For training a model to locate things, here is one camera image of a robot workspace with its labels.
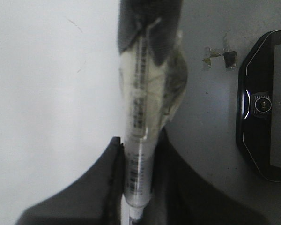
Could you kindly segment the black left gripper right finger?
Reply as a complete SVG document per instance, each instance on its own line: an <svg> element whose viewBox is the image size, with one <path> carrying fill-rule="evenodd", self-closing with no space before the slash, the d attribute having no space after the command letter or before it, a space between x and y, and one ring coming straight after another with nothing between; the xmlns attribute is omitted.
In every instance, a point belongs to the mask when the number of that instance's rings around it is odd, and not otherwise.
<svg viewBox="0 0 281 225"><path fill-rule="evenodd" d="M153 197L147 225L268 225L261 213L231 199L200 177L162 129L155 150Z"/></svg>

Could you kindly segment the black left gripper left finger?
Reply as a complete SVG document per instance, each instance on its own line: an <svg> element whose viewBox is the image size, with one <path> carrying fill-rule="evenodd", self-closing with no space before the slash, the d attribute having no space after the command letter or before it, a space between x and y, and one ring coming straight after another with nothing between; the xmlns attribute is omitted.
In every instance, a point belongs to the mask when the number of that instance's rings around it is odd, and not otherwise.
<svg viewBox="0 0 281 225"><path fill-rule="evenodd" d="M110 140L99 159L75 182L26 209L18 225L119 225L124 179L119 137Z"/></svg>

